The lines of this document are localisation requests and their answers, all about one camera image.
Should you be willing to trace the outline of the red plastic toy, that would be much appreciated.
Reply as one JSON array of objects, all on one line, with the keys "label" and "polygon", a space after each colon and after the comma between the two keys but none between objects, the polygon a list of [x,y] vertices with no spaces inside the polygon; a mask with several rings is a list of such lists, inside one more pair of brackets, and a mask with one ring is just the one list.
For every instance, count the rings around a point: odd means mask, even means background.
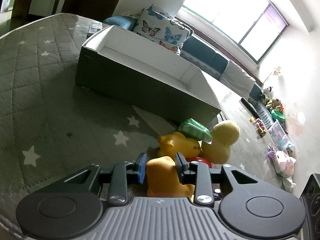
[{"label": "red plastic toy", "polygon": [[202,158],[202,157],[187,158],[186,161],[187,162],[198,161],[199,163],[205,163],[205,164],[207,164],[207,166],[209,168],[212,168],[212,163],[210,161],[208,161],[207,159]]}]

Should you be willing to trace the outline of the orange rubber toy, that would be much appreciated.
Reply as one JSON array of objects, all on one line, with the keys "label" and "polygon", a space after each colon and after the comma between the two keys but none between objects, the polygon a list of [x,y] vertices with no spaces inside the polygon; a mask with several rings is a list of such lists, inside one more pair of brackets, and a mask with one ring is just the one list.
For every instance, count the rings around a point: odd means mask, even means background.
[{"label": "orange rubber toy", "polygon": [[146,163],[148,197],[189,197],[195,186],[180,183],[175,162],[169,156],[151,159]]}]

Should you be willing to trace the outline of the yellow rubber duck toy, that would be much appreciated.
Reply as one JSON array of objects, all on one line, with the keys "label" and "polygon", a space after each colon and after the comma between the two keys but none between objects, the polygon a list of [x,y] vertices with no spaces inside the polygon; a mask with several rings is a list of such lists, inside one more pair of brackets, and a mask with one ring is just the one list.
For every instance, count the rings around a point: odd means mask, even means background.
[{"label": "yellow rubber duck toy", "polygon": [[201,153],[199,142],[193,138],[186,138],[180,132],[163,135],[158,138],[158,157],[170,157],[175,160],[175,154],[181,153],[185,159],[198,157]]}]

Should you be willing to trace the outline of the green packet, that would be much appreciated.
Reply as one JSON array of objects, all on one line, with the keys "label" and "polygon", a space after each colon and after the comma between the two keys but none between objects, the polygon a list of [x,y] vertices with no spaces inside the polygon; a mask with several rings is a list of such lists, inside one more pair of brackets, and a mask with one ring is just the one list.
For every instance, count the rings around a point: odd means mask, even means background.
[{"label": "green packet", "polygon": [[212,135],[209,129],[193,118],[189,118],[180,123],[178,131],[185,137],[193,138],[197,141],[203,141],[209,144],[212,142]]}]

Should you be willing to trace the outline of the yellow plush toy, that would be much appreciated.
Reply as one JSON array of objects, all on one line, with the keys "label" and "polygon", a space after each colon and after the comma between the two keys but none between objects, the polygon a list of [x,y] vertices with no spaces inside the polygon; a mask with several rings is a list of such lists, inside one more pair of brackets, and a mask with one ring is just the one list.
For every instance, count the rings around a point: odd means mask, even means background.
[{"label": "yellow plush toy", "polygon": [[214,164],[227,163],[231,155],[231,146],[240,138],[240,127],[232,121],[222,121],[210,132],[212,142],[202,142],[202,153],[205,159]]}]

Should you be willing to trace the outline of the pink plush bag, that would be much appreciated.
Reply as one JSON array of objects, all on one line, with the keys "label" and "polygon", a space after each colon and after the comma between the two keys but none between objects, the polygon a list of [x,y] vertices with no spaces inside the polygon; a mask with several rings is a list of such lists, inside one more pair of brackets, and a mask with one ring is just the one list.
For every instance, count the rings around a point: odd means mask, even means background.
[{"label": "pink plush bag", "polygon": [[277,174],[284,178],[290,178],[295,172],[296,159],[289,156],[283,151],[277,151],[272,157],[272,163],[274,165]]}]

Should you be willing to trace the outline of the clear plastic storage bin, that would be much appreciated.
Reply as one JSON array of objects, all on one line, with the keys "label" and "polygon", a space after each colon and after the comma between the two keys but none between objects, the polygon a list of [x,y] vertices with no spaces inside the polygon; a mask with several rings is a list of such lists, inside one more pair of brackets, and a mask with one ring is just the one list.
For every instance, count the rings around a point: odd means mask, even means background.
[{"label": "clear plastic storage bin", "polygon": [[295,152],[295,146],[293,142],[286,134],[278,120],[271,125],[271,127],[268,129],[268,132],[278,150],[287,152],[287,154],[292,154]]}]

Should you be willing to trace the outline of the green plastic bowl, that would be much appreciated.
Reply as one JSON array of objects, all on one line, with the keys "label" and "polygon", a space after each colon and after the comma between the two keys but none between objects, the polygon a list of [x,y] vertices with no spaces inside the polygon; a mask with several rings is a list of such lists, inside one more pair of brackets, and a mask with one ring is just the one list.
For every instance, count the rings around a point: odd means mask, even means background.
[{"label": "green plastic bowl", "polygon": [[278,110],[273,109],[271,111],[271,116],[274,121],[278,120],[280,123],[285,122],[285,116]]}]

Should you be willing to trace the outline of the dark teal sofa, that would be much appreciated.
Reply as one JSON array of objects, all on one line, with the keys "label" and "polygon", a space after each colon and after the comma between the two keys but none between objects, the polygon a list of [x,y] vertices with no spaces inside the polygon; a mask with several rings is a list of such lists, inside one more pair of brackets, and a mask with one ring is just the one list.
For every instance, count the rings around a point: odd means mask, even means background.
[{"label": "dark teal sofa", "polygon": [[181,57],[246,99],[255,108],[265,126],[272,126],[274,120],[262,102],[263,90],[238,64],[195,35],[184,43]]}]

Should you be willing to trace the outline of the white cardboard box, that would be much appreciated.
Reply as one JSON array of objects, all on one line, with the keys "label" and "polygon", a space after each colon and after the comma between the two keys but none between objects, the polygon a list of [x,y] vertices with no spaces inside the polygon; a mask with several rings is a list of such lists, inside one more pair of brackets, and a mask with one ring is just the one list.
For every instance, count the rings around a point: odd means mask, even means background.
[{"label": "white cardboard box", "polygon": [[118,26],[81,46],[75,82],[175,122],[209,124],[221,106],[208,75],[168,49]]}]

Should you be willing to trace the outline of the blue cushion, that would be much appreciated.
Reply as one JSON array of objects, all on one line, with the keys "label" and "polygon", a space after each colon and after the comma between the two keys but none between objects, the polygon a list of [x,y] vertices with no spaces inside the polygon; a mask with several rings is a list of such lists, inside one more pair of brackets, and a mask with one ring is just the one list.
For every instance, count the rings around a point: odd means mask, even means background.
[{"label": "blue cushion", "polygon": [[136,25],[136,22],[137,22],[137,19],[131,18],[129,16],[122,16],[122,15],[112,16],[103,20],[103,23],[105,24],[116,25],[120,28],[129,30],[129,31],[133,30],[133,28]]}]

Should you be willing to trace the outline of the butterfly print pillow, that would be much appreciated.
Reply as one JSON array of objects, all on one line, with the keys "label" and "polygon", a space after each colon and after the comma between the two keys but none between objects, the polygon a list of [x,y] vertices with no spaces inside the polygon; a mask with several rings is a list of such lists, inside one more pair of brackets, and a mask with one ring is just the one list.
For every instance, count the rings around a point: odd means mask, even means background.
[{"label": "butterfly print pillow", "polygon": [[189,26],[155,4],[142,10],[133,32],[177,55],[180,55],[184,43],[194,33]]}]

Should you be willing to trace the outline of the window with dark frame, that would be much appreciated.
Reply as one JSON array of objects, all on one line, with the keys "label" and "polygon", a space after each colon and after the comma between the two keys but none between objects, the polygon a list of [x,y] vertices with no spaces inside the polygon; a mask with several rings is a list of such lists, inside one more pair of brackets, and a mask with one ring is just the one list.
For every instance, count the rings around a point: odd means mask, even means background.
[{"label": "window with dark frame", "polygon": [[185,0],[183,7],[223,33],[255,63],[289,25],[270,0]]}]

